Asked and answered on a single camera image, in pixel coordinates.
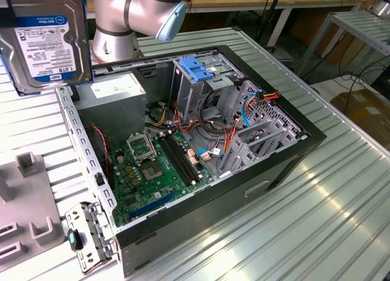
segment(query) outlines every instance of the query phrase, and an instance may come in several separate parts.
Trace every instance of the workbench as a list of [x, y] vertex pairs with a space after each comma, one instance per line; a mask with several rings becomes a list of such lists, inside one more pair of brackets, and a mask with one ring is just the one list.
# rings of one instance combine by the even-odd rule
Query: workbench
[[339, 29], [322, 53], [322, 56], [327, 55], [332, 50], [344, 32], [352, 34], [371, 47], [367, 54], [362, 58], [363, 64], [355, 71], [356, 73], [370, 60], [375, 51], [379, 51], [386, 56], [390, 55], [389, 19], [382, 19], [367, 11], [330, 13], [322, 23], [313, 42], [303, 56], [296, 72], [298, 76], [301, 76], [303, 71], [307, 70], [307, 63], [309, 62], [310, 57], [314, 54], [318, 44], [332, 24], [339, 26]]
[[[323, 8], [323, 7], [352, 7], [351, 11], [357, 11], [366, 0], [279, 0], [276, 9], [282, 9], [282, 13], [272, 32], [267, 46], [275, 46], [287, 19], [293, 9]], [[186, 3], [187, 13], [211, 13], [211, 12], [235, 12], [264, 10], [266, 0], [191, 0]], [[88, 0], [88, 19], [94, 19], [93, 0]]]
[[[390, 270], [390, 154], [241, 31], [138, 40], [146, 56], [226, 44], [278, 89], [327, 139], [277, 188], [128, 280], [382, 280]], [[65, 212], [90, 201], [55, 91], [19, 98], [4, 68], [0, 164], [42, 154], [63, 229]], [[83, 276], [65, 242], [0, 273], [0, 280], [122, 280], [111, 261]]]

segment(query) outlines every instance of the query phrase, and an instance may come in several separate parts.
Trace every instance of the red cable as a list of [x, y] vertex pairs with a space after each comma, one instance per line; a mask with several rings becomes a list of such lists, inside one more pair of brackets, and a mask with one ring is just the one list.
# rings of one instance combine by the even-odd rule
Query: red cable
[[104, 145], [104, 151], [105, 151], [105, 164], [107, 166], [107, 176], [108, 176], [108, 150], [107, 150], [107, 144], [105, 143], [105, 138], [103, 136], [103, 133], [99, 130], [96, 126], [91, 126], [95, 131], [97, 131], [102, 138], [103, 145]]

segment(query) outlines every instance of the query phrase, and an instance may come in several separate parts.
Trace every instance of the green circuit board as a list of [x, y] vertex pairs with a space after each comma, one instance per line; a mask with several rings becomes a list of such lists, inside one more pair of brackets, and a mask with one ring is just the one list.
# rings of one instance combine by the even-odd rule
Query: green circuit board
[[[172, 134], [172, 138], [177, 144], [185, 146], [186, 149], [190, 148], [188, 142], [180, 132]], [[113, 211], [113, 216], [118, 227], [138, 217], [131, 217], [132, 212], [140, 211], [139, 209], [149, 204], [156, 205], [152, 209], [155, 210], [165, 205], [167, 198], [169, 199], [168, 202], [172, 202], [200, 187], [207, 186], [213, 181], [208, 170], [202, 165], [201, 170], [193, 167], [198, 176], [201, 175], [201, 179], [195, 185], [185, 185], [171, 161], [166, 156], [163, 148], [160, 146], [157, 137], [152, 137], [151, 143], [155, 148], [157, 157], [155, 161], [143, 161], [141, 166], [137, 166], [135, 163], [127, 144], [113, 149], [110, 153], [114, 163], [113, 170], [115, 173], [115, 189], [113, 193], [118, 203]], [[120, 163], [121, 158], [118, 160], [118, 154], [123, 154], [122, 163]]]

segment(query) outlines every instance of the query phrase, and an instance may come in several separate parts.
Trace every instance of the hard drive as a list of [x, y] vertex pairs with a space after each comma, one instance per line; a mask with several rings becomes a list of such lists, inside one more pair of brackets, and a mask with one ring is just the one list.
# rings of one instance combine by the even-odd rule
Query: hard drive
[[86, 0], [6, 0], [16, 17], [0, 28], [3, 64], [18, 93], [89, 82]]

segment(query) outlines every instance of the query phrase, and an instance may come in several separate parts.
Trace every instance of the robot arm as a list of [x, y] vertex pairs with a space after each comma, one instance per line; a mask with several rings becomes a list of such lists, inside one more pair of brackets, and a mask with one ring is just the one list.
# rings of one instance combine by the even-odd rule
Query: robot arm
[[94, 6], [93, 54], [99, 62], [139, 57], [135, 31], [160, 41], [172, 40], [185, 17], [181, 0], [94, 0]]

